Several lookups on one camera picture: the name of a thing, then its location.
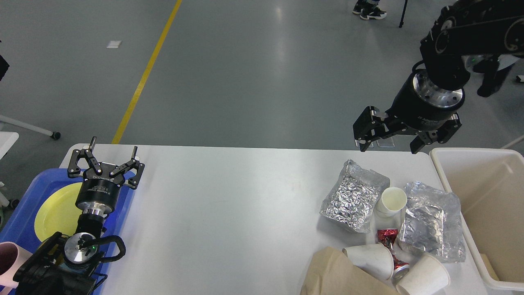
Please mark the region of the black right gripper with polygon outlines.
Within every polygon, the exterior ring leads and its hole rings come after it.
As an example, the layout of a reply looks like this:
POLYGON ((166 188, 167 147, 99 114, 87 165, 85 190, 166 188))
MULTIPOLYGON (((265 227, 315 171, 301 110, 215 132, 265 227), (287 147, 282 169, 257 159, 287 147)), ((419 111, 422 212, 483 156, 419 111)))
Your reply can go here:
MULTIPOLYGON (((440 88, 425 69, 412 72, 395 96, 387 112, 366 107, 352 125, 355 140, 374 142, 392 136, 415 136, 410 142, 412 154, 433 143, 447 143, 462 126, 455 114, 464 105, 463 89, 440 88)), ((368 144, 359 148, 368 150, 368 144)))

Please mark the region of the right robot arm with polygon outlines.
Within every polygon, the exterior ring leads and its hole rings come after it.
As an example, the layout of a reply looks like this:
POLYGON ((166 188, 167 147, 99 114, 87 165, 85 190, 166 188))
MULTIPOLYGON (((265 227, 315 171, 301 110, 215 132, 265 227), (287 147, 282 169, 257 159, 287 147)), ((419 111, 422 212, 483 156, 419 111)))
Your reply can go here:
POLYGON ((443 7, 420 53, 391 107, 368 106, 352 126, 361 152, 398 135, 414 136, 413 154, 450 140, 462 125, 457 111, 471 73, 483 75, 477 95, 487 98, 523 58, 522 0, 458 0, 443 7))

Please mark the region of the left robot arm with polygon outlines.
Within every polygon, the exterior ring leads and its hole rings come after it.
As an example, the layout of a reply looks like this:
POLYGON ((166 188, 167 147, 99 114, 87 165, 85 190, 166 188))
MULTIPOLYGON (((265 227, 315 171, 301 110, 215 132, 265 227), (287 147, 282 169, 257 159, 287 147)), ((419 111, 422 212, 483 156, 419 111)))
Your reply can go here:
POLYGON ((124 216, 123 187, 136 189, 145 164, 133 147, 131 158, 120 164, 100 162, 89 145, 74 149, 67 166, 69 179, 81 179, 74 199, 80 211, 73 233, 56 230, 14 273, 17 295, 91 295, 107 275, 97 269, 123 258, 126 246, 115 226, 105 226, 113 215, 124 216))

